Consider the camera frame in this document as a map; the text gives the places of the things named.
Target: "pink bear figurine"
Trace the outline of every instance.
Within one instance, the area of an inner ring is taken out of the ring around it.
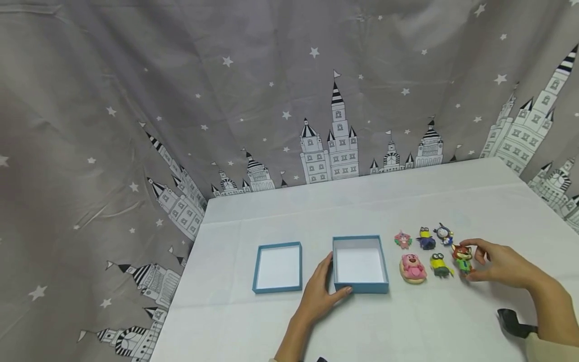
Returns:
[[[426,280],[426,269],[416,254],[404,254],[402,256],[400,274],[410,284],[420,284]]]

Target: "sleeve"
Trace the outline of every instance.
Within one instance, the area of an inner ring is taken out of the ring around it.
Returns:
[[[543,341],[536,333],[529,334],[525,340],[525,345],[529,362],[579,361],[578,347]]]

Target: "blue box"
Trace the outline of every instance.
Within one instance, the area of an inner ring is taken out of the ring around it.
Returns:
[[[379,235],[335,236],[334,286],[352,287],[352,293],[386,294],[388,271]]]
[[[259,246],[252,289],[256,294],[302,290],[302,244]]]

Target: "finger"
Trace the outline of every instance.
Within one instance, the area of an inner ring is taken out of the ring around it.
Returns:
[[[319,264],[318,267],[316,268],[316,271],[314,271],[314,275],[316,278],[320,277],[321,275],[324,276],[324,280],[325,280],[325,276],[328,273],[328,265],[329,263],[332,261],[332,252],[330,251],[329,254],[324,258],[324,260],[322,260]]]
[[[468,281],[489,281],[490,280],[490,269],[488,270],[476,270],[467,275]]]
[[[329,296],[329,300],[332,302],[332,305],[338,303],[342,299],[346,298],[352,292],[352,287],[345,287],[338,290],[336,293]]]
[[[460,242],[460,245],[462,245],[462,246],[476,245],[476,246],[482,247],[482,248],[485,249],[485,250],[488,250],[489,247],[492,247],[493,245],[496,245],[496,244],[489,243],[489,242],[486,241],[486,240],[478,239],[478,238],[477,238],[477,239],[466,239],[466,240],[463,240],[463,241]]]
[[[474,253],[474,259],[478,261],[481,265],[486,264],[485,260],[486,251],[483,248],[477,246],[477,250]]]
[[[324,281],[324,283],[326,282],[326,278],[328,277],[328,269],[331,262],[332,262],[332,252],[330,251],[328,256],[324,260],[322,260],[322,268],[320,270],[320,278],[321,280]]]

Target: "figurine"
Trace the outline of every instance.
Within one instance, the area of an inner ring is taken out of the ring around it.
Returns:
[[[434,253],[433,256],[430,257],[430,268],[433,270],[434,275],[439,277],[448,277],[448,274],[455,276],[455,272],[452,268],[446,266],[444,263],[444,255],[442,253]]]
[[[449,228],[445,227],[441,222],[439,222],[440,227],[438,229],[434,229],[434,232],[440,239],[440,242],[444,246],[452,245],[452,239],[455,236],[455,233],[450,231]]]
[[[394,241],[396,245],[400,246],[403,249],[408,249],[410,245],[412,245],[412,238],[408,234],[404,234],[402,230],[394,236]]]
[[[470,246],[452,245],[452,257],[456,260],[462,275],[468,275],[475,271],[470,264],[472,251]]]
[[[416,254],[404,254],[402,256],[400,274],[410,284],[420,284],[426,280],[426,269]]]
[[[432,250],[436,246],[436,242],[430,235],[430,230],[425,227],[420,228],[420,237],[418,238],[418,241],[423,250]]]

